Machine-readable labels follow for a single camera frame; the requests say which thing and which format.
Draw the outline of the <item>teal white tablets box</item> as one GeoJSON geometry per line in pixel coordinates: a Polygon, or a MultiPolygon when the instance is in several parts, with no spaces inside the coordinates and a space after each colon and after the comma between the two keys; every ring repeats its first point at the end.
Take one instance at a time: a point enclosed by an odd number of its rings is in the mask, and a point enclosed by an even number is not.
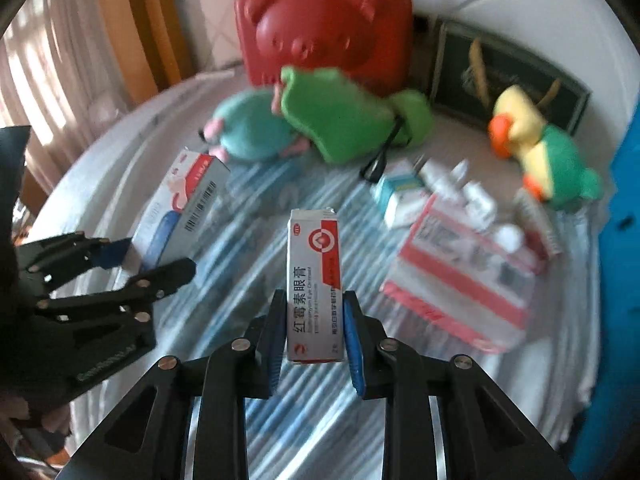
{"type": "Polygon", "coordinates": [[[378,210],[387,229],[412,226],[419,218],[431,193],[414,174],[385,176],[372,191],[378,210]]]}

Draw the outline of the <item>red white eye ointment box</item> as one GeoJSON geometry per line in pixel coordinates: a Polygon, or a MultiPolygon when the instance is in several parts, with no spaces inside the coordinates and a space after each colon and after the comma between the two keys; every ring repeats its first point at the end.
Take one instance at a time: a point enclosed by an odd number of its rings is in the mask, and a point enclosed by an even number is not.
{"type": "Polygon", "coordinates": [[[344,359],[343,293],[337,215],[294,209],[286,254],[288,359],[329,363],[344,359]]]}

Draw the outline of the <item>green frog plush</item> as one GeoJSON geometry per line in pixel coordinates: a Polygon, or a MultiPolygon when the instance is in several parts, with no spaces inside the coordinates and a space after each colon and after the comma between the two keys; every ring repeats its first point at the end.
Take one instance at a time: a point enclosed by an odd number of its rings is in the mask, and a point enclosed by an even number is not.
{"type": "Polygon", "coordinates": [[[282,115],[331,165],[373,153],[385,142],[393,148],[412,148],[433,128],[423,93],[405,89],[381,98],[334,67],[285,66],[281,86],[282,115]]]}

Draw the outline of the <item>blue plastic storage crate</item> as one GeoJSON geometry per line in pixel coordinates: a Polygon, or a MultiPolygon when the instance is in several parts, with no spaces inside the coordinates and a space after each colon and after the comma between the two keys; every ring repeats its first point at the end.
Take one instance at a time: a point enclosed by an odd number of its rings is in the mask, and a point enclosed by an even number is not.
{"type": "Polygon", "coordinates": [[[620,478],[639,477],[639,116],[612,160],[616,186],[599,237],[601,356],[591,404],[578,432],[570,470],[602,479],[620,464],[620,478]]]}

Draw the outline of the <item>white red label parcel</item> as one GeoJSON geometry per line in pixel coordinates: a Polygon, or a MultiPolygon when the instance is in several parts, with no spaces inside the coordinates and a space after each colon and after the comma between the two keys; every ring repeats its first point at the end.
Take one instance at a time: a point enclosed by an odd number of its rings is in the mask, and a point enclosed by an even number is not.
{"type": "Polygon", "coordinates": [[[525,337],[544,262],[528,247],[509,254],[472,229],[464,209],[432,195],[390,265],[381,292],[487,353],[525,337]]]}

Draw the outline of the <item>white eye drop vials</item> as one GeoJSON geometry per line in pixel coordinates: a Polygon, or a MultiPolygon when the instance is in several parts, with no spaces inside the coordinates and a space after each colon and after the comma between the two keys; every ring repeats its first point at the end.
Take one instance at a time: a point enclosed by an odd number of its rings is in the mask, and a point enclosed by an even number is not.
{"type": "Polygon", "coordinates": [[[480,182],[466,178],[468,170],[467,159],[449,168],[429,158],[418,175],[432,193],[461,208],[476,232],[488,235],[507,254],[515,254],[524,246],[523,230],[513,223],[498,221],[497,201],[480,182]]]}

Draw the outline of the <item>small red white box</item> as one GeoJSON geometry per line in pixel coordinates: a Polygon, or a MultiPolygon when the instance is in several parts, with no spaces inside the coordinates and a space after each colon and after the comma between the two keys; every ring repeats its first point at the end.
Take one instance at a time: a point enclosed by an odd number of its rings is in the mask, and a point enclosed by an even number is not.
{"type": "Polygon", "coordinates": [[[513,213],[516,223],[524,231],[527,247],[539,258],[552,260],[562,254],[547,211],[525,188],[520,188],[514,195],[513,213]]]}

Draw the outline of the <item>red bear-face plastic case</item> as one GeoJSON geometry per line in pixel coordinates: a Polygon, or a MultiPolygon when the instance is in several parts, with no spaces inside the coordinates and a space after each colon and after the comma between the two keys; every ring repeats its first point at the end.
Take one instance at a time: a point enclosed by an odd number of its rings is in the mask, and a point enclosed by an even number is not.
{"type": "Polygon", "coordinates": [[[400,90],[412,50],[412,0],[235,0],[248,78],[335,67],[379,96],[400,90]]]}

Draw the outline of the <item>striped grey cloth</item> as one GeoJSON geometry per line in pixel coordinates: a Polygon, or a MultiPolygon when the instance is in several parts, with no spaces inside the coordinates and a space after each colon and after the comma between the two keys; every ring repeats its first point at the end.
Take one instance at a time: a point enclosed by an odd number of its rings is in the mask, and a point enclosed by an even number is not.
{"type": "MultiPolygon", "coordinates": [[[[222,74],[178,84],[114,125],[76,162],[38,214],[34,240],[70,231],[130,236],[171,163],[199,150],[198,128],[219,101],[245,86],[222,74]]],[[[386,332],[424,356],[469,354],[550,444],[564,442],[589,401],[599,361],[597,225],[591,209],[559,214],[562,256],[539,280],[527,332],[503,354],[474,350],[385,297],[381,286],[405,238],[387,229],[357,165],[326,166],[315,152],[235,164],[221,200],[201,221],[189,256],[190,285],[155,306],[156,348],[72,406],[78,448],[161,356],[207,356],[240,336],[285,284],[286,226],[295,208],[332,208],[340,220],[343,285],[386,332]]],[[[356,395],[346,364],[285,363],[277,394],[246,406],[255,479],[376,479],[382,470],[384,405],[356,395]]]]}

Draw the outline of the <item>teal pig plush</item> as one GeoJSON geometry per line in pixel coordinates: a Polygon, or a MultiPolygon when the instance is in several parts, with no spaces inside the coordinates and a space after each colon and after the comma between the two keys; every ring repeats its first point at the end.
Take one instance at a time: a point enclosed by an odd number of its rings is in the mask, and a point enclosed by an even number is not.
{"type": "Polygon", "coordinates": [[[222,162],[230,158],[260,162],[308,151],[310,140],[273,113],[273,98],[273,88],[262,87],[243,90],[219,103],[200,131],[209,154],[222,162]]]}

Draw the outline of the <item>yellow green duck plush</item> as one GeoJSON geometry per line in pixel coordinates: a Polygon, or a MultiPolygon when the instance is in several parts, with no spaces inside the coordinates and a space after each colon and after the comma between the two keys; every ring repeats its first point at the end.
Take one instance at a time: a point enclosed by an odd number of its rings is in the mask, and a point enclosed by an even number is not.
{"type": "Polygon", "coordinates": [[[488,134],[492,149],[521,166],[526,191],[555,210],[569,210],[603,196],[602,179],[588,167],[570,135],[547,122],[519,86],[495,102],[488,134]]]}

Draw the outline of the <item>dark green framed box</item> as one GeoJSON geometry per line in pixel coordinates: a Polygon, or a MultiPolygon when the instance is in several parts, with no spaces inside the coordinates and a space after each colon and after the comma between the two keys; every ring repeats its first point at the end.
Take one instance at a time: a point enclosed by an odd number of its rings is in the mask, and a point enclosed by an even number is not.
{"type": "Polygon", "coordinates": [[[549,122],[574,134],[590,90],[551,62],[452,18],[413,17],[409,86],[434,107],[484,127],[496,99],[516,84],[549,122]]]}

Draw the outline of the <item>white blue medicine box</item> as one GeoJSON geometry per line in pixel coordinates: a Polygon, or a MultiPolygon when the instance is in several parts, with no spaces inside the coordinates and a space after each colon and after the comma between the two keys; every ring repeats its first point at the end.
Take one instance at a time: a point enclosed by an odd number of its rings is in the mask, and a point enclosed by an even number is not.
{"type": "Polygon", "coordinates": [[[217,157],[181,151],[143,211],[124,269],[134,275],[186,258],[228,177],[217,157]]]}

